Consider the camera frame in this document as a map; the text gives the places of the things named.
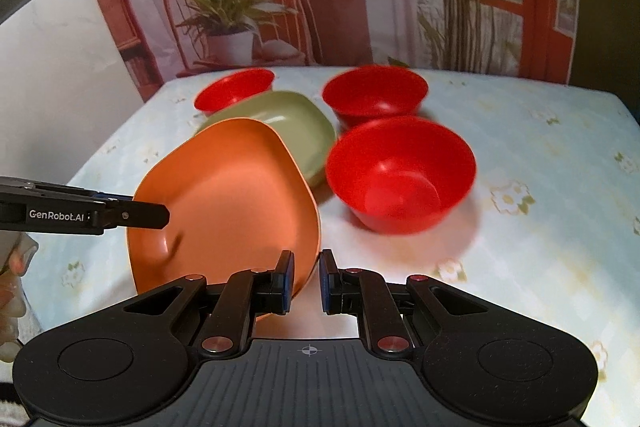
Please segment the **person's left hand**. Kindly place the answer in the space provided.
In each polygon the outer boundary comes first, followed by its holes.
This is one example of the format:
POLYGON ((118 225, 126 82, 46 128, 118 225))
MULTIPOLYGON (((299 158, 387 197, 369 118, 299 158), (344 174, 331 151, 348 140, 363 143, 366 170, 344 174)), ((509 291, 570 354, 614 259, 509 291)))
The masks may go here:
POLYGON ((12 362, 18 350, 18 319, 27 310, 22 289, 38 244, 24 232, 1 232, 1 361, 12 362))

